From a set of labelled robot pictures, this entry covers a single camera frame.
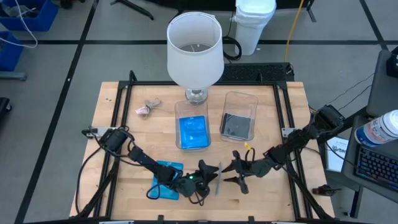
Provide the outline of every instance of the black keyboard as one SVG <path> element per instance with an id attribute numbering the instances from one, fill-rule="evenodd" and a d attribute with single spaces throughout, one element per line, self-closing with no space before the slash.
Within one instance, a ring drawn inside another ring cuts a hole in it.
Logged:
<path id="1" fill-rule="evenodd" d="M 360 147 L 354 175 L 398 190 L 398 160 Z"/>

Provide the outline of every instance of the lamp base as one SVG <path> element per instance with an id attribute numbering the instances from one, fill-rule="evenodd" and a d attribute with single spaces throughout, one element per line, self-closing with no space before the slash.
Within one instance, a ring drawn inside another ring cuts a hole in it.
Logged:
<path id="1" fill-rule="evenodd" d="M 196 104 L 203 103 L 207 100 L 207 88 L 202 90 L 186 89 L 185 96 L 187 97 L 187 100 L 189 100 L 192 103 Z"/>

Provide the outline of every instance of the blue crate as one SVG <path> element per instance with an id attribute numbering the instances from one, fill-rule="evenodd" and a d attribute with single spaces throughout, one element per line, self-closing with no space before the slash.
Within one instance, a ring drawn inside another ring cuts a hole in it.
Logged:
<path id="1" fill-rule="evenodd" d="M 0 32 L 0 37 L 12 43 L 21 44 L 21 42 L 15 39 L 8 31 Z M 1 40 L 0 44 L 2 45 L 0 50 L 0 71 L 12 72 L 18 63 L 23 47 L 12 45 Z"/>
<path id="2" fill-rule="evenodd" d="M 15 0 L 3 0 L 7 6 L 16 6 Z M 36 7 L 40 9 L 35 18 L 24 18 L 26 26 L 30 31 L 48 31 L 58 13 L 58 8 L 51 0 L 18 0 L 20 6 L 25 5 L 29 9 Z M 9 30 L 26 30 L 20 18 L 0 17 L 0 23 Z"/>

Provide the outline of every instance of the wooden table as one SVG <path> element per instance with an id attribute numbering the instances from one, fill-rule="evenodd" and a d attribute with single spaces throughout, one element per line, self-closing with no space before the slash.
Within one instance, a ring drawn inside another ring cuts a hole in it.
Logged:
<path id="1" fill-rule="evenodd" d="M 99 93 L 98 102 L 93 118 L 93 126 L 107 127 L 111 117 L 116 97 L 118 83 L 104 82 Z M 295 125 L 302 128 L 308 124 L 310 112 L 305 96 L 303 83 L 288 83 L 290 104 L 294 115 Z M 210 120 L 211 146 L 206 151 L 183 152 L 175 145 L 175 113 L 176 102 L 185 100 L 184 90 L 179 86 L 133 86 L 127 125 L 136 139 L 136 144 L 155 160 L 174 161 L 184 164 L 184 173 L 194 172 L 198 161 L 204 159 L 208 165 L 223 167 L 230 164 L 233 150 L 244 155 L 246 148 L 243 144 L 225 142 L 220 139 L 221 115 L 224 107 L 225 95 L 229 91 L 238 91 L 256 95 L 259 99 L 256 113 L 254 139 L 249 144 L 260 152 L 265 152 L 272 146 L 281 144 L 279 122 L 275 107 L 272 86 L 211 86 L 209 89 L 208 114 Z M 283 102 L 282 91 L 279 92 L 285 125 L 287 115 Z M 159 98 L 163 101 L 161 110 L 153 110 L 147 119 L 139 117 L 134 110 L 144 105 L 144 100 Z M 119 110 L 118 121 L 121 120 L 122 108 Z M 318 149 L 315 141 L 308 144 L 310 148 Z M 94 140 L 88 140 L 85 157 L 98 148 Z M 123 154 L 127 154 L 126 144 Z M 80 208 L 92 197 L 98 187 L 104 152 L 101 151 L 86 165 L 80 182 Z M 309 150 L 302 151 L 303 168 L 309 189 L 326 183 L 320 156 Z M 222 178 L 236 176 L 235 172 L 222 174 Z M 187 198 L 180 196 L 180 200 L 149 200 L 146 192 L 150 188 L 153 174 L 143 167 L 133 167 L 121 163 L 119 167 L 118 183 L 114 197 L 112 212 L 113 220 L 156 220 L 158 215 L 164 215 L 165 220 L 248 220 L 254 216 L 261 220 L 294 220 L 292 200 L 287 174 L 281 169 L 271 170 L 265 177 L 249 177 L 246 183 L 250 193 L 244 195 L 237 184 L 222 182 L 220 194 L 215 196 L 216 181 L 210 184 L 211 193 L 205 200 L 203 207 L 193 205 Z M 302 194 L 297 188 L 301 214 L 305 216 Z M 103 195 L 101 214 L 104 214 L 108 193 Z M 329 197 L 314 196 L 325 211 L 334 217 Z M 75 215 L 72 205 L 71 215 Z"/>

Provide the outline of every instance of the lamp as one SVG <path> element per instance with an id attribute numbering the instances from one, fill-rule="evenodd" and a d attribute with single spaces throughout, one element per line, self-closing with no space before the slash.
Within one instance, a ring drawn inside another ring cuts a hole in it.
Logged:
<path id="1" fill-rule="evenodd" d="M 192 102 L 207 99 L 207 88 L 224 72 L 222 30 L 215 16 L 188 12 L 167 28 L 167 70 Z"/>

